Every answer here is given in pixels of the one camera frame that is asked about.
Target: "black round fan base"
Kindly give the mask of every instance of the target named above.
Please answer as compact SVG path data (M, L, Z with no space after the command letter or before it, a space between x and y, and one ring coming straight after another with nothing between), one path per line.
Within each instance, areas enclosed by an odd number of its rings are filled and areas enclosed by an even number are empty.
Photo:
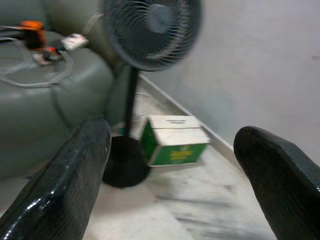
M111 153L102 181L116 188L133 187L143 182L151 168L137 140L117 136L112 138Z

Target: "gray leather couch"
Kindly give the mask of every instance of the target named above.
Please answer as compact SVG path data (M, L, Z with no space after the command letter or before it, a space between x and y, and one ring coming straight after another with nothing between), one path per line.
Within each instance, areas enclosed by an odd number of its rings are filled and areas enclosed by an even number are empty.
M50 43L81 33L88 20L101 13L101 2L0 0L0 25L42 21ZM110 125L123 121L131 67L110 47L102 19L86 37L88 47L71 53L73 71L61 85L23 89L0 81L0 178L23 174L50 160L73 128L89 116L104 114ZM21 61L19 51L11 43L0 43L0 69ZM65 64L33 63L8 77L19 83L45 82Z

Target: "orange object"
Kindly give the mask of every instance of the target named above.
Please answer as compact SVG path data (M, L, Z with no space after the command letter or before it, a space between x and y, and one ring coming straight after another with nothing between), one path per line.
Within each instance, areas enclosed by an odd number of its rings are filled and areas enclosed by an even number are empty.
M18 26L24 32L29 49L42 49L46 44L44 24L40 21L23 21Z

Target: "gray wall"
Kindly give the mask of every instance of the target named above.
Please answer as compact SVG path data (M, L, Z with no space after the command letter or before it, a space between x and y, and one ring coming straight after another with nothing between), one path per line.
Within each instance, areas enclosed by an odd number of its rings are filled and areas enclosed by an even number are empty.
M320 164L320 1L203 3L192 53L147 76L228 143L259 126Z

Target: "cardboard box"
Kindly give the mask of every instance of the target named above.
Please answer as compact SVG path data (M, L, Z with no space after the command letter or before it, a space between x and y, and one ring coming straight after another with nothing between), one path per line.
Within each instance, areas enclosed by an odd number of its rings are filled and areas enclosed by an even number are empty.
M193 116L147 117L141 146L149 166L194 164L210 139Z

